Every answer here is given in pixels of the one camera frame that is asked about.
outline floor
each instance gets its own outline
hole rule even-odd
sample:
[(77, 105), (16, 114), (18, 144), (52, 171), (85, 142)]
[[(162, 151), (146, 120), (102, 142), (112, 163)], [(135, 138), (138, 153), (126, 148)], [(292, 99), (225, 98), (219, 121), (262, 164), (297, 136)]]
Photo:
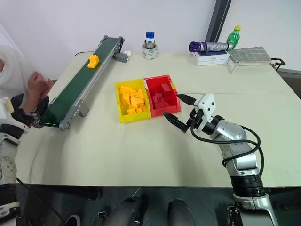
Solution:
[[(92, 201), (75, 195), (54, 192), (45, 187), (31, 186), (31, 192), (49, 202), (64, 219), (71, 214), (79, 214), (82, 226), (101, 226), (101, 221), (96, 219), (98, 212), (105, 210), (109, 214), (117, 204), (135, 192), (138, 196), (145, 194), (149, 199), (144, 226), (167, 226), (168, 204), (175, 198), (186, 201), (196, 226), (226, 226), (226, 204), (233, 203), (232, 190), (222, 188), (109, 187), (99, 189), (103, 191), (102, 197)], [(301, 188), (292, 191), (283, 189), (280, 193), (270, 196), (272, 202), (275, 200), (301, 202)], [(31, 220), (32, 225), (60, 225), (58, 217), (45, 204), (28, 195), (28, 191), (21, 186), (18, 186), (18, 199), (23, 214)], [(299, 226), (300, 214), (301, 210), (276, 211), (281, 226)]]

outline red plastic tray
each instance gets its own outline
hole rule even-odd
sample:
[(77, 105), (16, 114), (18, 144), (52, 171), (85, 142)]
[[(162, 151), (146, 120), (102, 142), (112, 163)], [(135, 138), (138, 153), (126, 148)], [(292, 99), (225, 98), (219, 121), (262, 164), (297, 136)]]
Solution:
[[(151, 77), (143, 79), (146, 93), (149, 98), (151, 116), (163, 115), (162, 112), (175, 113), (181, 111), (180, 100), (176, 96), (177, 90), (169, 75)], [(162, 94), (163, 99), (159, 103), (154, 103), (154, 97), (157, 94)]]

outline yellow bin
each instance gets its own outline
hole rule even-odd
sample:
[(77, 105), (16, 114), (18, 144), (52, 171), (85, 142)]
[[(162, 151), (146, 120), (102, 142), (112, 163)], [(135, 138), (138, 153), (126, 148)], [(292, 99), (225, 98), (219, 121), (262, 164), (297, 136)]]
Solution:
[[(119, 90), (120, 90), (121, 86), (129, 86), (136, 91), (138, 89), (141, 89), (147, 111), (141, 112), (141, 113), (136, 113), (136, 114), (127, 114), (127, 110), (130, 108), (133, 108), (133, 107), (131, 105), (123, 105), (122, 104), (121, 95), (119, 94)], [(118, 115), (119, 115), (119, 120), (121, 123), (151, 118), (150, 103), (149, 103), (149, 99), (147, 97), (142, 79), (116, 82), (115, 83), (115, 91), (116, 91)]]

